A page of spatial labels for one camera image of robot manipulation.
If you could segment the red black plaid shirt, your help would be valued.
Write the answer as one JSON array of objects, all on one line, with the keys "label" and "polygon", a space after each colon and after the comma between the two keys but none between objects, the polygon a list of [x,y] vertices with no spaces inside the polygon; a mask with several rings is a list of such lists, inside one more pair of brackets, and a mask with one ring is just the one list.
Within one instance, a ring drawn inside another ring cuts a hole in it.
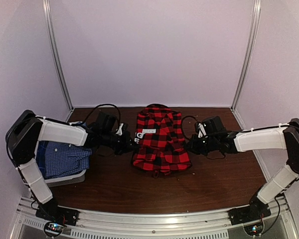
[{"label": "red black plaid shirt", "polygon": [[181,112],[162,104],[150,104],[138,113],[134,141],[139,148],[131,165],[153,177],[169,175],[192,166],[181,129]]}]

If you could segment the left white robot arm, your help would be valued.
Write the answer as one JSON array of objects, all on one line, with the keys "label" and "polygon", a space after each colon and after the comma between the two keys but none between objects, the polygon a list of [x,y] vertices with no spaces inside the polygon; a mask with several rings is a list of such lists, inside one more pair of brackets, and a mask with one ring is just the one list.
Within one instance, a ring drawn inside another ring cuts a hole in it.
[{"label": "left white robot arm", "polygon": [[52,141],[85,148],[106,146],[115,155],[137,150],[139,145],[132,139],[128,125],[120,119],[120,116],[99,112],[96,120],[90,124],[84,121],[69,123],[25,110],[8,130],[5,136],[7,155],[35,199],[43,204],[41,210],[51,221],[59,220],[62,211],[51,202],[53,194],[35,162],[38,143]]}]

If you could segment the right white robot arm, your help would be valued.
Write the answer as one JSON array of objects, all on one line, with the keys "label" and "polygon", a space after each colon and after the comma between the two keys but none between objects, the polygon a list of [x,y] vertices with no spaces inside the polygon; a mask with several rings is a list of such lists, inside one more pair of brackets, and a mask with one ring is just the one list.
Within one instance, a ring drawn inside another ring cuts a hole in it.
[{"label": "right white robot arm", "polygon": [[219,116],[195,124],[195,134],[188,138],[185,148],[207,156],[219,151],[223,156],[247,151],[279,149],[286,151],[286,163],[250,199],[246,208],[249,219],[257,219],[265,206],[278,194],[299,180],[299,119],[288,123],[248,130],[227,130]]}]

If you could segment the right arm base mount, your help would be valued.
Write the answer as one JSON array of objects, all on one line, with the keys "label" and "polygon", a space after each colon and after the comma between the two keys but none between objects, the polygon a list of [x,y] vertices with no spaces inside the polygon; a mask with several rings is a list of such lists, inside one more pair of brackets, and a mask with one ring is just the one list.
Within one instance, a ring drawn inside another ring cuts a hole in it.
[{"label": "right arm base mount", "polygon": [[269,205],[261,202],[257,197],[257,193],[251,197],[249,205],[240,208],[232,208],[228,211],[231,225],[260,220],[261,218],[268,217],[270,215],[271,211],[269,209]]}]

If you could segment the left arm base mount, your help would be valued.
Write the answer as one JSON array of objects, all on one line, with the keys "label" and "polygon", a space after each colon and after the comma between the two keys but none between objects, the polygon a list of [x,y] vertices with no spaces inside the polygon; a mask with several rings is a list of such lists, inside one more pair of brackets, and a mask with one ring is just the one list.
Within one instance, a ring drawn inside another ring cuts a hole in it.
[{"label": "left arm base mount", "polygon": [[57,200],[53,197],[47,203],[38,203],[36,216],[47,221],[57,222],[61,225],[76,226],[79,211],[75,209],[64,208],[58,205]]}]

